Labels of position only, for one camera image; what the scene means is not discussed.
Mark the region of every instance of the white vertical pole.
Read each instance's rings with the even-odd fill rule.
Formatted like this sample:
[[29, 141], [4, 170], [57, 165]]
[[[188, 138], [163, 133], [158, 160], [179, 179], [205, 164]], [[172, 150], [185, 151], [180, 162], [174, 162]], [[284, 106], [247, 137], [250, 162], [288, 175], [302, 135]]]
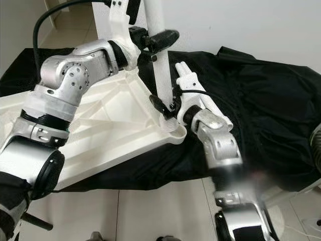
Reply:
[[[144, 0], [145, 14], [149, 36], [165, 30], [162, 0]], [[167, 50], [156, 54], [157, 61], [153, 62], [157, 95], [168, 109], [173, 101], [172, 82], [170, 74], [169, 56]], [[163, 116], [159, 119], [164, 131], [173, 132], [178, 128], [178, 122], [172, 118], [168, 121]]]

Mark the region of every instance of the white wall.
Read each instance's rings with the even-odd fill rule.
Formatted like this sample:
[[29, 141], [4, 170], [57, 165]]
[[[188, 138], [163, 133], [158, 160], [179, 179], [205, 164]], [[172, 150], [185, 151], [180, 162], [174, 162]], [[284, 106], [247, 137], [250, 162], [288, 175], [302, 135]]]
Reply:
[[[171, 48], [216, 54], [221, 46], [321, 73], [320, 0], [162, 0], [165, 24], [181, 36]], [[93, 4], [99, 38], [108, 7]], [[141, 6], [137, 26], [146, 26]]]
[[[32, 48], [35, 23], [45, 11], [44, 0], [0, 0], [0, 77], [25, 48]], [[39, 44], [52, 27], [49, 20], [43, 23]]]

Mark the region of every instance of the black cover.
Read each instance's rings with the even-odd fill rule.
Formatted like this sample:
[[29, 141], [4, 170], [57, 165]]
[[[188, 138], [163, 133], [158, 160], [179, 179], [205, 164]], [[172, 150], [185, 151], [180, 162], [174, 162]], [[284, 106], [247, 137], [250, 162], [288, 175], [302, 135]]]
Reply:
[[[2, 95], [32, 89], [36, 75], [30, 51], [26, 49], [3, 76]], [[67, 54], [71, 49], [42, 51], [48, 57]], [[169, 58], [173, 83], [178, 77], [175, 63], [185, 61], [206, 91], [224, 99], [224, 102], [214, 100], [235, 124], [232, 133], [252, 170], [264, 170], [288, 191], [301, 190], [321, 177], [309, 146], [309, 136], [321, 122], [319, 74], [307, 67], [256, 60], [224, 47], [216, 56], [205, 52], [169, 52]], [[151, 63], [140, 58], [139, 69], [140, 77], [155, 94]], [[179, 146], [164, 145], [65, 190], [148, 190], [171, 181], [208, 175], [203, 146], [189, 133]]]

